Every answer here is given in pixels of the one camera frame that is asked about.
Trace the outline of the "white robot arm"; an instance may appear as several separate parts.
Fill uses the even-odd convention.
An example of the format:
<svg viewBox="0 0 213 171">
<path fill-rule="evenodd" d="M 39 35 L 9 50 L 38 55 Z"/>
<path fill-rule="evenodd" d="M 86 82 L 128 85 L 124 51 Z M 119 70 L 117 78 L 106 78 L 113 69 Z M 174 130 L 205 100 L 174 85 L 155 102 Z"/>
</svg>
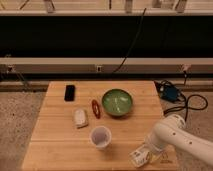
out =
<svg viewBox="0 0 213 171">
<path fill-rule="evenodd" d="M 153 154 L 160 154 L 168 145 L 182 149 L 213 166 L 213 142 L 185 131 L 186 122 L 180 115 L 170 115 L 156 122 L 145 138 Z"/>
</svg>

